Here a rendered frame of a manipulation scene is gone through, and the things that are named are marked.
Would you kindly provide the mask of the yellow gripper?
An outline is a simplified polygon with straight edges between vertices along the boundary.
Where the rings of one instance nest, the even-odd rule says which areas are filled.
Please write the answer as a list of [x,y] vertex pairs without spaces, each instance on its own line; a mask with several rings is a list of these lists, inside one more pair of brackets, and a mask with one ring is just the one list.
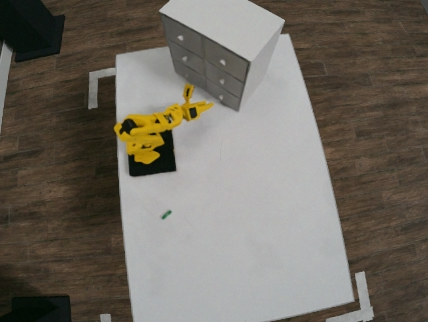
[[[190,88],[190,90],[189,90]],[[214,103],[206,104],[206,101],[196,102],[196,103],[190,103],[190,99],[192,98],[194,86],[193,85],[185,85],[183,97],[185,98],[185,102],[182,107],[182,112],[184,114],[183,119],[185,119],[187,122],[191,120],[196,120],[200,117],[200,113],[210,109]],[[188,94],[189,92],[189,94]],[[205,105],[206,104],[206,105]]]

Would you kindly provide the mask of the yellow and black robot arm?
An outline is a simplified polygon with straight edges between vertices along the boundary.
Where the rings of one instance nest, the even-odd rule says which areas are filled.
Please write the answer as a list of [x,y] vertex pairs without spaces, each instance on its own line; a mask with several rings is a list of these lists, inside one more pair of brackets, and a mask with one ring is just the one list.
[[123,120],[123,123],[118,122],[116,124],[114,130],[122,142],[128,142],[128,152],[135,155],[136,162],[149,164],[160,157],[159,153],[153,151],[153,149],[164,144],[158,132],[164,132],[166,129],[171,130],[181,125],[184,117],[181,109],[182,107],[177,103],[167,107],[164,113],[153,113],[152,115],[129,114]]

